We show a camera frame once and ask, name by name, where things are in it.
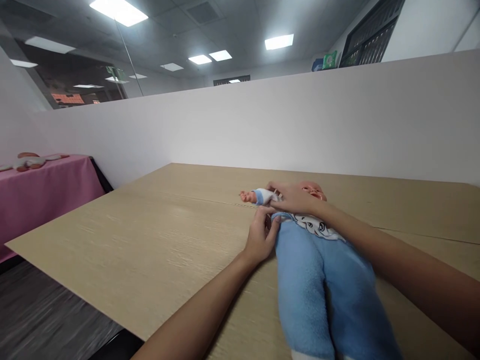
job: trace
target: dark carpet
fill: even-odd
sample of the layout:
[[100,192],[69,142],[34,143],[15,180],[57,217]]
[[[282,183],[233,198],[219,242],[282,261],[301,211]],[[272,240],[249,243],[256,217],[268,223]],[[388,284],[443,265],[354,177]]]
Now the dark carpet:
[[27,261],[0,275],[1,360],[87,360],[121,329]]

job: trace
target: wooden table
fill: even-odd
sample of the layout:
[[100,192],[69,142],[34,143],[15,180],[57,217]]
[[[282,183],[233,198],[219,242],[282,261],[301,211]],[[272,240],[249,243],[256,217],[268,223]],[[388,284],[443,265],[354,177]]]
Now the wooden table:
[[[480,280],[480,189],[467,184],[169,164],[8,243],[146,340],[244,247],[254,207],[240,190],[313,180],[328,201]],[[472,359],[396,289],[377,281],[406,359]],[[277,262],[243,289],[211,359],[289,359]]]

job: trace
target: ceiling light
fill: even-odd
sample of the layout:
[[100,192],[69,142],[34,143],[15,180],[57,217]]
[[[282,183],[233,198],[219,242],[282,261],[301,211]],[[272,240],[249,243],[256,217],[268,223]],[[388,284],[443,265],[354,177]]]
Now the ceiling light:
[[91,89],[91,88],[96,88],[96,89],[100,89],[100,88],[103,88],[103,86],[99,86],[99,85],[73,85],[74,88],[85,88],[85,89]]
[[215,61],[228,60],[228,59],[232,58],[232,56],[229,54],[229,52],[227,50],[213,52],[213,53],[208,54],[208,55],[210,55],[212,58],[214,58]]
[[129,76],[129,78],[132,78],[132,79],[145,79],[145,78],[147,78],[147,76],[145,76],[145,75],[140,75],[140,74],[135,73],[135,75]]
[[202,65],[202,64],[206,64],[206,63],[211,63],[212,60],[210,60],[208,57],[206,57],[205,55],[198,55],[198,56],[194,56],[194,57],[189,57],[188,60],[190,60],[191,62],[194,62],[195,64],[197,65]]
[[272,37],[270,39],[265,40],[265,47],[267,50],[274,50],[285,48],[287,46],[292,46],[294,43],[294,34],[290,35],[283,35]]
[[72,50],[75,50],[75,47],[63,45],[61,43],[47,40],[43,37],[38,36],[29,38],[27,41],[25,41],[25,44],[59,54],[66,54],[68,52],[71,52]]
[[149,18],[125,0],[95,0],[90,7],[126,27],[131,27]]
[[113,76],[107,77],[105,80],[108,80],[109,82],[112,82],[115,84],[126,84],[130,82],[130,81],[119,80],[118,77],[113,77]]
[[176,63],[169,63],[169,64],[165,64],[165,65],[160,65],[161,68],[164,68],[166,70],[170,70],[170,71],[177,71],[177,70],[182,70],[183,67],[181,67],[180,65],[177,65]]
[[15,66],[19,66],[22,68],[33,68],[36,67],[38,64],[34,62],[28,62],[28,61],[21,61],[21,60],[12,60],[10,59],[11,63]]

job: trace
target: pink tablecloth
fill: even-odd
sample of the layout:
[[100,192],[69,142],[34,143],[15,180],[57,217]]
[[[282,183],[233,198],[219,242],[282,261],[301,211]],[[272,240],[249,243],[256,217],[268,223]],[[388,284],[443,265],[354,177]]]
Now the pink tablecloth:
[[40,169],[0,172],[0,263],[15,255],[5,243],[105,194],[83,155]]

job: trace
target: human arm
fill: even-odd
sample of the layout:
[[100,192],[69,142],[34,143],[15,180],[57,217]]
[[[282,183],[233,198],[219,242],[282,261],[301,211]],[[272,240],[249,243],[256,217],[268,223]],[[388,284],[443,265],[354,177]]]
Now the human arm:
[[322,219],[445,332],[480,357],[480,282],[417,248],[285,183],[271,182],[283,201],[271,206]]
[[273,221],[266,234],[268,214],[273,212],[272,208],[258,208],[245,249],[163,323],[132,360],[202,358],[240,287],[272,252],[280,227],[280,221]]

